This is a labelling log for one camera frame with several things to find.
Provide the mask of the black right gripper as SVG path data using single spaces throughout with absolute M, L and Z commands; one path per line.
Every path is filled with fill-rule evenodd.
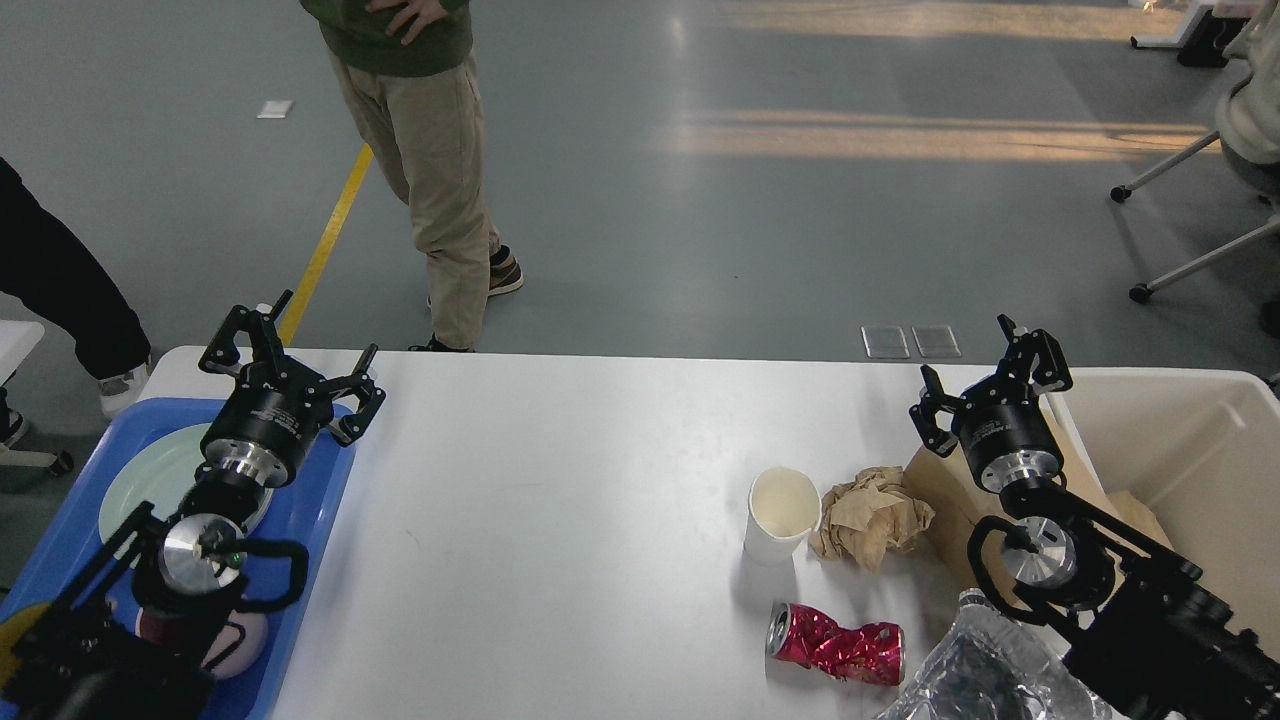
M 995 387 L 970 398 L 948 395 L 937 370 L 920 365 L 923 387 L 909 416 L 922 445 L 938 457 L 959 446 L 975 484 L 992 495 L 1029 480 L 1059 477 L 1062 452 L 1039 409 L 1041 397 L 1066 392 L 1074 379 L 1060 342 L 1044 329 L 1020 328 L 997 315 L 1007 347 L 995 370 Z M 954 416 L 952 430 L 937 421 Z

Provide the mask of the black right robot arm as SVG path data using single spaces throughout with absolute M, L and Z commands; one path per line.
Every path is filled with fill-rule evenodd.
M 1068 643 L 1064 666 L 1130 719 L 1275 719 L 1279 667 L 1202 569 L 1074 495 L 1041 397 L 1073 387 L 1061 346 L 998 315 L 1007 342 L 993 373 L 960 395 L 922 366 L 909 410 L 924 448 L 961 451 L 1001 515 L 975 523 L 966 560 L 1005 616 Z

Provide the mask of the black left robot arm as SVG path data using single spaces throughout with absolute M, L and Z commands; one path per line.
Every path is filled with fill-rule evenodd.
M 234 306 L 198 368 L 227 401 L 128 407 L 3 603 L 5 719 L 262 719 L 385 392 L 289 355 L 291 301 Z

